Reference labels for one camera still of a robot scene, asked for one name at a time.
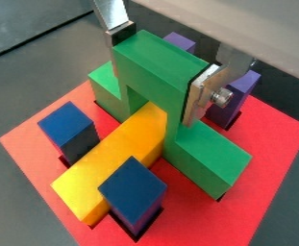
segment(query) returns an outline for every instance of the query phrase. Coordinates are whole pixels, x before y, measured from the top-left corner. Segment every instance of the gray floor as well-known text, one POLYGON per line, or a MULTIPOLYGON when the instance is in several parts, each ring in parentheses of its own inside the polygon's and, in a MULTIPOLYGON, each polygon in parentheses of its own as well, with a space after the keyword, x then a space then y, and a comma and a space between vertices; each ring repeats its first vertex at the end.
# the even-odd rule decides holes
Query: gray floor
MULTIPOLYGON (((109 60, 94 15, 0 57, 0 136, 109 60)), ((0 145, 0 245, 75 245, 0 145)))
MULTIPOLYGON (((134 9, 133 14, 138 13, 135 18, 146 14, 151 20, 162 18, 168 21, 154 13, 141 14, 142 11, 137 12, 134 9)), ((154 32, 151 20, 141 20, 139 26, 154 32)), ((165 22, 165 29, 161 27, 157 31, 161 36, 180 31, 197 37, 196 33, 173 22, 165 22)), ((206 47, 205 51, 200 49, 200 52, 204 54, 202 57, 210 61, 213 55, 206 50, 216 49, 217 42, 208 37, 201 37, 200 46, 206 47)), ((110 54, 94 15, 85 17, 2 56, 0 136, 75 88, 87 79, 87 73, 109 59, 110 54)), ((272 79, 272 83, 272 89, 278 89, 274 87, 278 82, 272 79)), ((278 223, 284 224, 297 220, 297 226, 280 227, 274 237, 270 232, 276 224, 262 223, 253 245, 288 245, 286 242, 299 245, 299 240, 297 240, 299 236, 299 196, 293 199, 292 195, 297 190, 299 190, 299 164, 294 165, 288 174, 286 183, 281 189, 282 195, 277 197, 281 202, 274 201, 277 205, 272 206, 284 213, 284 216, 273 217, 273 221, 278 220, 278 223)), ((274 211, 269 212, 266 220, 274 214, 277 214, 274 211)), ((66 232, 49 205, 0 145, 0 245, 75 244, 74 238, 66 232)))
POLYGON ((90 11, 89 0, 0 0, 0 54, 90 11))

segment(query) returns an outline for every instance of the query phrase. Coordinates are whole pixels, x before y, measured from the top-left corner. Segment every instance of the block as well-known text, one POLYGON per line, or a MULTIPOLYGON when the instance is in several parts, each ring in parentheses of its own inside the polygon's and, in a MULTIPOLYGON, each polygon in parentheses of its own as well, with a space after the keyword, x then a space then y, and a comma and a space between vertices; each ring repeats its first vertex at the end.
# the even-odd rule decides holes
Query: block
POLYGON ((134 156, 150 167, 162 155, 166 112, 147 103, 51 184, 77 217, 94 226, 110 211, 98 187, 134 156))
POLYGON ((164 38, 166 41, 177 45, 181 49, 184 49, 190 54, 196 52, 196 42, 182 35, 173 32, 169 36, 164 38))
POLYGON ((135 236, 161 209, 166 188, 134 157, 99 186, 113 212, 135 236))
POLYGON ((101 141, 93 120, 73 102, 54 111, 39 126, 71 165, 101 141))
POLYGON ((249 73, 241 79, 238 79, 236 82, 226 86, 226 88, 234 92, 234 97, 226 108, 222 109, 217 105, 212 105, 209 107, 205 116, 222 129, 228 129, 232 122, 234 122, 241 107, 248 100, 248 97, 256 87, 260 77, 261 75, 250 70, 249 73))
POLYGON ((125 108, 139 103, 129 96, 131 88, 168 112, 164 157, 218 199, 236 184, 252 156, 202 121, 184 126, 189 82, 209 64, 146 31, 117 45, 114 54, 125 108))

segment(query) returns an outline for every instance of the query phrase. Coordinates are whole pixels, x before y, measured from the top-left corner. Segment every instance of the table surface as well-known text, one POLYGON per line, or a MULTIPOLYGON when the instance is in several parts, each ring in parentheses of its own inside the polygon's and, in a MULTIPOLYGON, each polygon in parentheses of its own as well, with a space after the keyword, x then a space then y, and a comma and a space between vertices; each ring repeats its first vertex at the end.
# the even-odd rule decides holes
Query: table surface
MULTIPOLYGON (((110 59, 105 47, 91 15, 0 57, 0 136, 87 79, 110 59)), ((30 242, 77 245, 0 145, 0 245, 30 242)), ((252 240, 286 243, 299 245, 299 156, 252 240)))

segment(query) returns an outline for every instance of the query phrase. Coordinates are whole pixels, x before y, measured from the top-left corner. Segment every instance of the purple block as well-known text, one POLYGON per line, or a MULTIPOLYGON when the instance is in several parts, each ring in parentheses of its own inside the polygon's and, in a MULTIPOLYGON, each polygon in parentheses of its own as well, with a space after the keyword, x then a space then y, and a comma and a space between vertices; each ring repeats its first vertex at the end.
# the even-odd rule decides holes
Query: purple block
POLYGON ((190 54, 196 52, 196 42, 184 37, 177 33, 172 33, 169 36, 164 38, 166 41, 177 45, 181 49, 184 49, 190 54))
POLYGON ((217 105, 209 107, 206 117, 216 122, 221 128, 228 129, 230 123, 234 121, 260 77, 261 75, 250 70, 241 79, 226 86, 226 88, 234 92, 234 97, 226 108, 222 109, 217 105))

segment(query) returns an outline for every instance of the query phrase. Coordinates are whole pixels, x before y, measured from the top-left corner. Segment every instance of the red base plate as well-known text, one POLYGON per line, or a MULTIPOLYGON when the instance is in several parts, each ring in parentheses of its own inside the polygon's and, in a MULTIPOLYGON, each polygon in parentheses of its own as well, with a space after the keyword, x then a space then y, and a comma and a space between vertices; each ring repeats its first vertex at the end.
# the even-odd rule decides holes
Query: red base plate
MULTIPOLYGON (((94 100, 86 82, 2 136, 0 142, 78 243, 135 245, 110 215, 94 229, 83 224, 50 187, 66 167, 38 122, 73 101, 94 120, 101 137, 106 137, 118 122, 94 100)), ((229 132, 209 122, 253 155, 241 179, 218 203, 161 159, 151 171, 169 185, 165 210, 138 245, 249 245, 299 149, 299 122, 253 97, 242 112, 229 132)))

